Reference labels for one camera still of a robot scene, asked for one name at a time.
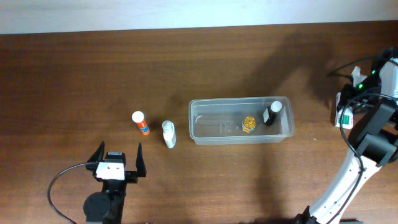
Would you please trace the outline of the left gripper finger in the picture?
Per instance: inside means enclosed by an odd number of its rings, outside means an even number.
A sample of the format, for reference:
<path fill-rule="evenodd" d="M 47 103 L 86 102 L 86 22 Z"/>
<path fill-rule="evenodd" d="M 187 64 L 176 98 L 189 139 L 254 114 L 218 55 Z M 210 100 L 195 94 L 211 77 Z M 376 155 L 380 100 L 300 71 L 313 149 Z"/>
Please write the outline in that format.
<path fill-rule="evenodd" d="M 144 163 L 142 144 L 139 143 L 136 156 L 136 172 L 138 177 L 146 177 L 146 165 Z"/>
<path fill-rule="evenodd" d="M 97 148 L 97 150 L 92 154 L 92 156 L 87 160 L 87 162 L 100 162 L 104 157 L 104 147 L 105 143 L 102 141 Z"/>

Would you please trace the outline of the white green medicine box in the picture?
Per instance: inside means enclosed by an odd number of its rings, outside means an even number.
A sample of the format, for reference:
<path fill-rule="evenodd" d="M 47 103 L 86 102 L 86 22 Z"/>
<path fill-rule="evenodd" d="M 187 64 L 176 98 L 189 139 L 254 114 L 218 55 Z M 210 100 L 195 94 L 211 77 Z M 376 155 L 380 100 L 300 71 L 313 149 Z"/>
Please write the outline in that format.
<path fill-rule="evenodd" d="M 351 106 L 348 106 L 344 114 L 343 109 L 338 109 L 338 103 L 340 102 L 341 93 L 336 94 L 336 113 L 335 113 L 335 127 L 339 128 L 340 124 L 343 125 L 343 129 L 352 129 L 354 126 L 354 114 Z"/>

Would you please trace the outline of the white spray bottle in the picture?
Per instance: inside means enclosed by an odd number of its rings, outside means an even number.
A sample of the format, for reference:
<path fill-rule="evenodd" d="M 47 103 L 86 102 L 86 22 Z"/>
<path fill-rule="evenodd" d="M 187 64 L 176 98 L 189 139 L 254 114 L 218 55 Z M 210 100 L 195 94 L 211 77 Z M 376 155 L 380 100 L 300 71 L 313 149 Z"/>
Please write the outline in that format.
<path fill-rule="evenodd" d="M 171 121 L 164 121 L 162 123 L 163 129 L 163 138 L 165 141 L 166 146 L 171 149 L 175 147 L 176 144 L 176 133 L 175 133 L 175 126 Z"/>

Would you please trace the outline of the dark bottle white cap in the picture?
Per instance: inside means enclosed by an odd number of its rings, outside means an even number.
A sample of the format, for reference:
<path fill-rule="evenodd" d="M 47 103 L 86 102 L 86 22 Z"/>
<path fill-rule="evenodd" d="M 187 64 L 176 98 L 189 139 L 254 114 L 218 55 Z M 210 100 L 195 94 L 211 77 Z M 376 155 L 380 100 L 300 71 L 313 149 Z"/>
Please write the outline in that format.
<path fill-rule="evenodd" d="M 271 105 L 266 108 L 265 112 L 263 112 L 263 120 L 265 125 L 267 126 L 273 125 L 281 109 L 282 109 L 282 103 L 280 101 L 272 102 Z"/>

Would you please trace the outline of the small jar gold lid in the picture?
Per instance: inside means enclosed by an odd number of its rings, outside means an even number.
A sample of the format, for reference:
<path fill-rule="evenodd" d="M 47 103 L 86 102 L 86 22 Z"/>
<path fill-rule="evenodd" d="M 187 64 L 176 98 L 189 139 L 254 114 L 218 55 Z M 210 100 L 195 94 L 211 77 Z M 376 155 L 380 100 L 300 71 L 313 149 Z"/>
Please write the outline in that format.
<path fill-rule="evenodd" d="M 247 116 L 243 119 L 242 130 L 246 133 L 251 133 L 256 128 L 256 120 L 252 116 Z"/>

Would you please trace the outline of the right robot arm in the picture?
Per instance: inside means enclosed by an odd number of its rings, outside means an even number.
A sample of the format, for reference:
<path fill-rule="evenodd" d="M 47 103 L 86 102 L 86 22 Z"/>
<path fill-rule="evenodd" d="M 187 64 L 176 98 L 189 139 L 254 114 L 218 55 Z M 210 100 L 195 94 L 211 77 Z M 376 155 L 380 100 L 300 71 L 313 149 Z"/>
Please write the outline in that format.
<path fill-rule="evenodd" d="M 294 223 L 341 223 L 341 217 L 360 188 L 380 169 L 397 160 L 397 135 L 384 129 L 397 126 L 397 47 L 389 47 L 372 60 L 371 73 L 354 68 L 350 82 L 337 95 L 336 121 L 343 128 L 344 113 L 366 114 L 341 137 L 349 149 L 342 166 L 324 194 Z"/>

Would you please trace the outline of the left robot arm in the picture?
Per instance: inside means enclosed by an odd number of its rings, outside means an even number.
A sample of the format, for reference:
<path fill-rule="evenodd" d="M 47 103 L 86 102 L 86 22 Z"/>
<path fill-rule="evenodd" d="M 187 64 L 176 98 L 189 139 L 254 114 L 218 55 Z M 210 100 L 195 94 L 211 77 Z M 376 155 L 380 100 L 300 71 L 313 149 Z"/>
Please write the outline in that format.
<path fill-rule="evenodd" d="M 86 223 L 121 223 L 127 184 L 136 184 L 147 174 L 141 144 L 138 145 L 136 170 L 133 171 L 125 169 L 125 153 L 105 153 L 104 148 L 105 143 L 102 142 L 87 160 L 86 169 L 103 186 L 101 191 L 91 194 L 84 202 Z"/>

